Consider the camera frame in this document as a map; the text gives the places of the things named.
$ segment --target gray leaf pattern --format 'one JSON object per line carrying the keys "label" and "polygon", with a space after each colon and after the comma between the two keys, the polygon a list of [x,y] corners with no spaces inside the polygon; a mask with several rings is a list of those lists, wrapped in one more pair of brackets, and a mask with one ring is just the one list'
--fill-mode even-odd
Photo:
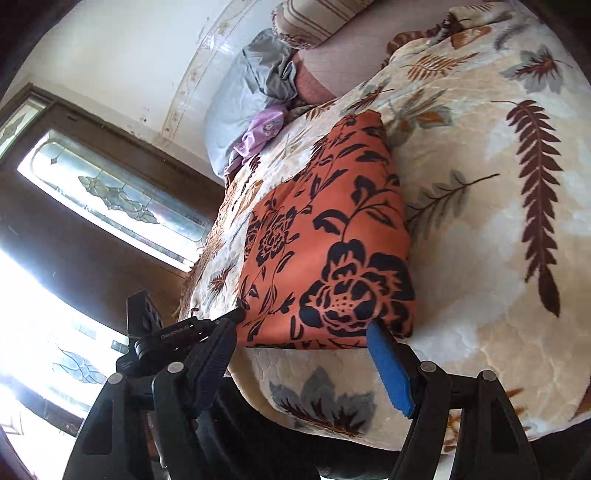
{"label": "gray leaf pattern", "polygon": [[347,437],[367,432],[375,415],[373,392],[336,397],[335,385],[322,367],[314,371],[299,395],[285,385],[271,382],[269,388],[273,402],[284,412]]}
{"label": "gray leaf pattern", "polygon": [[546,87],[551,92],[560,93],[564,78],[559,63],[562,62],[555,60],[550,49],[542,45],[536,53],[522,50],[521,63],[501,72],[501,75],[509,80],[524,82],[527,93],[542,92]]}
{"label": "gray leaf pattern", "polygon": [[394,128],[389,132],[391,147],[404,145],[416,127],[424,130],[453,125],[452,110],[445,105],[435,105],[447,90],[441,90],[424,101],[424,89],[416,91],[400,110],[394,113]]}
{"label": "gray leaf pattern", "polygon": [[510,27],[507,27],[506,29],[504,29],[495,39],[495,50],[499,51],[499,50],[504,50],[506,49],[505,44],[512,39],[513,37],[516,37],[517,35],[523,33],[525,30],[527,30],[530,26],[528,24],[524,24],[524,23],[518,23],[515,25],[511,25]]}
{"label": "gray leaf pattern", "polygon": [[416,241],[422,233],[426,239],[429,236],[433,222],[439,228],[450,208],[454,217],[459,217],[466,207],[470,187],[483,180],[498,177],[495,173],[468,182],[459,170],[451,170],[448,183],[434,183],[431,189],[419,190],[417,201],[407,203],[406,227],[412,241]]}

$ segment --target blue gripper pad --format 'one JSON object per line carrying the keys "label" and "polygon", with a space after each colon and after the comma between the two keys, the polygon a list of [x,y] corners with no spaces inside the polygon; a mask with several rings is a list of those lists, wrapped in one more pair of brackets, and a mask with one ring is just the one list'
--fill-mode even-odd
{"label": "blue gripper pad", "polygon": [[369,354],[374,360],[382,383],[388,392],[390,402],[397,410],[409,418],[414,410],[414,400],[410,391],[410,379],[398,362],[396,354],[379,327],[371,322],[366,331]]}

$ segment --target striped pillow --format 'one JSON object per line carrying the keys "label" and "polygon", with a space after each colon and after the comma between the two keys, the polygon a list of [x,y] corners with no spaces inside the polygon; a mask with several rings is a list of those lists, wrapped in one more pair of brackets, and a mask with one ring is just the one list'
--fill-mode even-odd
{"label": "striped pillow", "polygon": [[293,48],[314,48],[373,1],[285,0],[273,10],[273,31]]}

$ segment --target cream blanket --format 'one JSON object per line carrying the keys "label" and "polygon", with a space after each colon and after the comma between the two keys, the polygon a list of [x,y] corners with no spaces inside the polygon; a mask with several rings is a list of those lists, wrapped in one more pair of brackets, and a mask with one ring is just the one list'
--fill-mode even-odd
{"label": "cream blanket", "polygon": [[[283,130],[231,185],[181,318],[234,307],[256,202],[343,115],[371,108],[387,127],[414,239],[408,343],[450,373],[496,371],[530,439],[589,418],[591,87],[545,25],[508,8],[452,9],[462,32],[444,25],[407,44],[369,82]],[[365,349],[239,348],[230,371],[279,424],[402,447],[409,421]],[[458,427],[452,413],[445,451]]]}

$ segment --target orange floral pillow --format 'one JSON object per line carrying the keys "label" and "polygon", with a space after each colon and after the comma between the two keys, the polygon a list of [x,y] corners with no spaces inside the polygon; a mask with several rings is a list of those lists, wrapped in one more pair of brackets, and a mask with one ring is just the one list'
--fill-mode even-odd
{"label": "orange floral pillow", "polygon": [[239,344],[365,347],[375,318],[410,336],[415,295],[402,211],[380,115],[344,117],[316,142],[304,169],[252,212]]}

